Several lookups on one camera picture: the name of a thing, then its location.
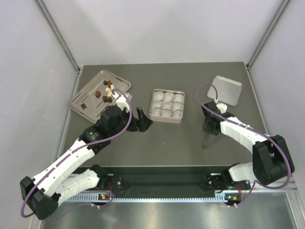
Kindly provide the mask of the brown chocolate cube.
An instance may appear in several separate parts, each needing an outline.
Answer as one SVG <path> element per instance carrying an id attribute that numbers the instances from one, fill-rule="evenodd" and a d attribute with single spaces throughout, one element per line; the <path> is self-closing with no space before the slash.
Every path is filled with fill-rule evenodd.
<path id="1" fill-rule="evenodd" d="M 107 81 L 107 85 L 108 85 L 108 87 L 110 87 L 112 85 L 112 82 L 110 80 Z"/>

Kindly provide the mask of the silver metal tray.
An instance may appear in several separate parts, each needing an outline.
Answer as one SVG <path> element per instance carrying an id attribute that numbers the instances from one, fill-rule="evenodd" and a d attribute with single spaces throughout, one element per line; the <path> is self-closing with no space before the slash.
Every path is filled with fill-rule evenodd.
<path id="1" fill-rule="evenodd" d="M 118 88 L 127 92 L 131 83 L 107 70 L 98 72 L 71 100 L 70 109 L 92 123 L 96 123 L 101 112 L 109 105 L 114 105 L 117 98 L 112 96 L 112 102 L 105 102 L 110 90 Z"/>

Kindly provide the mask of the silver tin lid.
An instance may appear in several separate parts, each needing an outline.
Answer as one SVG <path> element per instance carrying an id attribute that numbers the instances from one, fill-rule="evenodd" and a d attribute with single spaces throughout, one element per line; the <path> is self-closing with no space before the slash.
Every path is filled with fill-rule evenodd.
<path id="1" fill-rule="evenodd" d="M 212 80 L 218 91 L 218 101 L 230 106 L 237 106 L 243 90 L 243 84 L 223 76 L 215 76 Z"/>

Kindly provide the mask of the metal tongs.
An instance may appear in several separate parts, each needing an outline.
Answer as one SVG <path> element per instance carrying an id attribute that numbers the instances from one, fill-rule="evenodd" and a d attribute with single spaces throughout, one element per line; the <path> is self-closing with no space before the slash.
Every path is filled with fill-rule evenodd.
<path id="1" fill-rule="evenodd" d="M 203 136 L 203 143 L 202 143 L 202 150 L 206 150 L 210 146 L 212 146 L 214 143 L 216 143 L 222 136 L 219 135 L 212 135 L 210 133 L 204 132 Z"/>

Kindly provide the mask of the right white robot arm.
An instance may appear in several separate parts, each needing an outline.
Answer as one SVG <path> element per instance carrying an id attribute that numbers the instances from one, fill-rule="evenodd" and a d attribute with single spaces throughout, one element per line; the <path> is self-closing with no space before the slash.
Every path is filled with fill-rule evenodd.
<path id="1" fill-rule="evenodd" d="M 253 129 L 230 112 L 222 113 L 214 101 L 202 104 L 201 108 L 205 115 L 205 132 L 228 136 L 252 154 L 250 163 L 236 164 L 226 171 L 222 177 L 226 188 L 235 188 L 240 181 L 246 180 L 269 189 L 274 189 L 272 184 L 282 178 L 286 178 L 286 181 L 278 186 L 279 189 L 290 183 L 295 167 L 282 136 L 269 136 Z"/>

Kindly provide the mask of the brown chocolate piece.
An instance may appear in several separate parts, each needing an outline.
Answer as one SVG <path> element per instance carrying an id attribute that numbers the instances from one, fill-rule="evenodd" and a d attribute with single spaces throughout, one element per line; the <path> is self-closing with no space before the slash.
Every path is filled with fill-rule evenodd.
<path id="1" fill-rule="evenodd" d="M 95 96 L 96 96 L 96 98 L 100 98 L 101 92 L 100 91 L 96 91 Z"/>

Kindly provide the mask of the pink chocolate tin box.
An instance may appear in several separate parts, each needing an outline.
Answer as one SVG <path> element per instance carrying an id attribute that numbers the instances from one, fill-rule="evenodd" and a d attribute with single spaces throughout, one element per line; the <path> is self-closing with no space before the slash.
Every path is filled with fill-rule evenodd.
<path id="1" fill-rule="evenodd" d="M 149 115 L 153 121 L 179 124 L 183 119 L 185 93 L 154 89 Z"/>

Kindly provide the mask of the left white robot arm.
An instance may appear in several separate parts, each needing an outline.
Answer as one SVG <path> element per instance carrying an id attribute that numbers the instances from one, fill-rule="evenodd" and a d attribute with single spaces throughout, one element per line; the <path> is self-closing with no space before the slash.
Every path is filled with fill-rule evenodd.
<path id="1" fill-rule="evenodd" d="M 125 131 L 147 131 L 153 121 L 142 108 L 136 110 L 137 118 L 133 116 L 129 95 L 121 93 L 116 96 L 116 103 L 107 106 L 96 124 L 85 129 L 60 158 L 39 174 L 24 177 L 20 181 L 23 199 L 21 216 L 28 217 L 24 210 L 29 207 L 31 216 L 44 220 L 67 199 L 88 189 L 105 188 L 107 174 L 99 165 L 93 165 L 75 177 L 69 176 Z"/>

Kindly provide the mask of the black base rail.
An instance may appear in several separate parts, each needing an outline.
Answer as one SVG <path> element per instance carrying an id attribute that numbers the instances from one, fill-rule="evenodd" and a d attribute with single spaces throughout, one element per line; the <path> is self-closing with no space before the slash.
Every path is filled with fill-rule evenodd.
<path id="1" fill-rule="evenodd" d="M 245 192 L 248 181 L 231 182 L 228 166 L 103 167 L 117 198 L 211 197 L 216 191 Z"/>

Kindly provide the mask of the dark chocolate piece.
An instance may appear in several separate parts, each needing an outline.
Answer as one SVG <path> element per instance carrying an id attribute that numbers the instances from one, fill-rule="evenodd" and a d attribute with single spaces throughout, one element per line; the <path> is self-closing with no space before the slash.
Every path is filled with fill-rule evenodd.
<path id="1" fill-rule="evenodd" d="M 111 103 L 111 102 L 112 102 L 112 98 L 109 97 L 109 96 L 103 96 L 103 97 L 102 97 L 102 100 L 103 100 L 105 103 Z"/>

